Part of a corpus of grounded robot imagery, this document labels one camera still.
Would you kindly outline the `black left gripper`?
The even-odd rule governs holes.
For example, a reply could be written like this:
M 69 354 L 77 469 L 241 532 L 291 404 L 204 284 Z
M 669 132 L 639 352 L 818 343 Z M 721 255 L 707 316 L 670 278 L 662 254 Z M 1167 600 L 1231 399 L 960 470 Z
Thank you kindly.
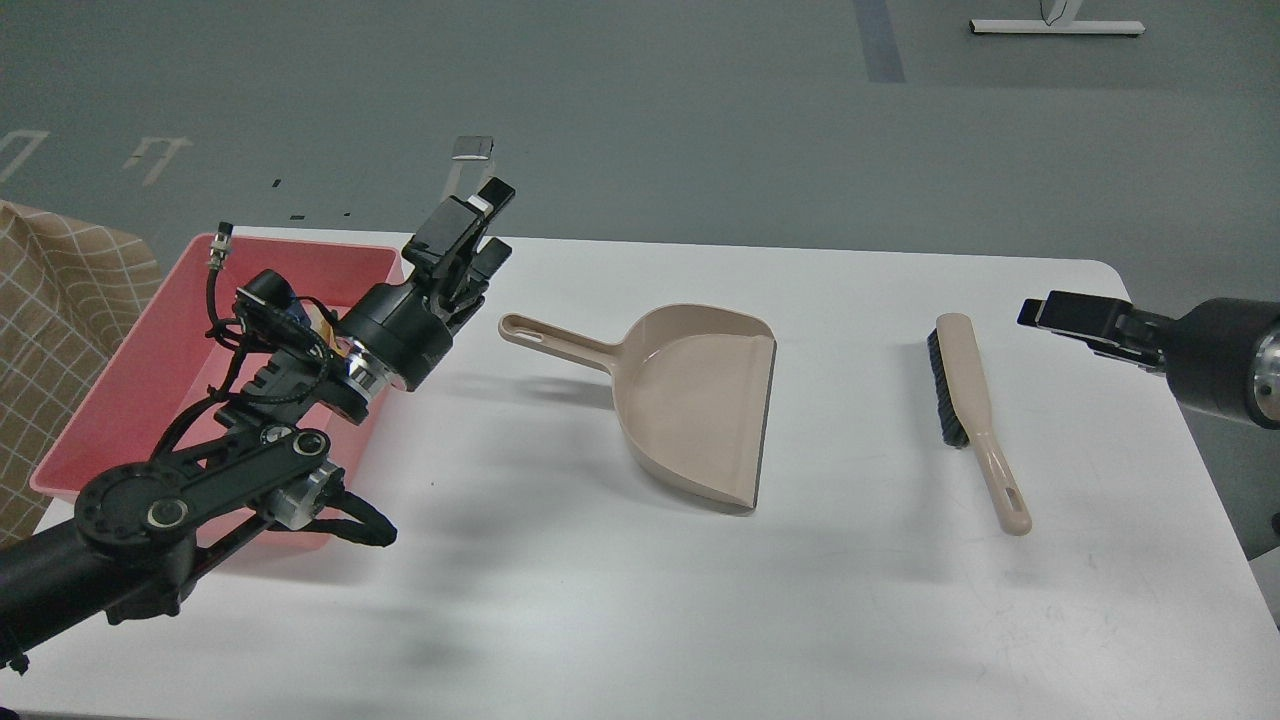
M 485 304 L 512 254 L 507 242 L 488 237 L 488 227 L 513 197 L 500 178 L 468 199 L 445 197 L 402 249 L 412 283 L 376 283 L 340 318 L 342 333 L 387 368 L 397 388 L 415 392 Z M 440 301 L 444 320 L 421 290 Z

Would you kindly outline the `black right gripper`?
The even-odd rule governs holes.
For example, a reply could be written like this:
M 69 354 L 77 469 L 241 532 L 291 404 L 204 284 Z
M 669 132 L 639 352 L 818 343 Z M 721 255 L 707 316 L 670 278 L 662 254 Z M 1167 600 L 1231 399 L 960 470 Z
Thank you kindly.
M 1018 324 L 1085 341 L 1096 356 L 1166 375 L 1184 407 L 1276 430 L 1277 316 L 1276 302 L 1211 299 L 1172 322 L 1123 299 L 1051 291 L 1027 299 Z M 1162 332 L 1164 351 L 1146 347 L 1158 345 Z

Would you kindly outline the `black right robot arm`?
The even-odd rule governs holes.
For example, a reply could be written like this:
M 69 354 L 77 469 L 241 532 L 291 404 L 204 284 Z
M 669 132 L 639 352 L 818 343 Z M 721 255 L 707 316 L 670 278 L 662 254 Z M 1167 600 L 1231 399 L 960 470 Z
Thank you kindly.
M 1161 378 L 1180 407 L 1245 557 L 1277 547 L 1277 304 L 1211 299 L 1179 318 L 1061 290 L 1020 325 L 1080 341 Z

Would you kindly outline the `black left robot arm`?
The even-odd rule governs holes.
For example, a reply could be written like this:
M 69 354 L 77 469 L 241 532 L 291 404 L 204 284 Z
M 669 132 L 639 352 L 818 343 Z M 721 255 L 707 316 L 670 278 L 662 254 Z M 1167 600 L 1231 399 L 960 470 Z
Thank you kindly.
M 26 673 L 29 650 L 97 612 L 113 625 L 177 615 L 201 578 L 268 530 L 392 544 L 390 521 L 346 488 L 333 438 L 301 420 L 319 405 L 358 425 L 384 389 L 422 384 L 509 258 L 486 231 L 513 196 L 495 177 L 445 196 L 402 249 L 404 281 L 371 286 L 342 315 L 320 307 L 343 354 L 274 270 L 218 313 L 234 231 L 223 222 L 204 307 L 207 342 L 232 352 L 227 374 L 147 455 L 88 477 L 70 520 L 3 551 L 3 664 Z

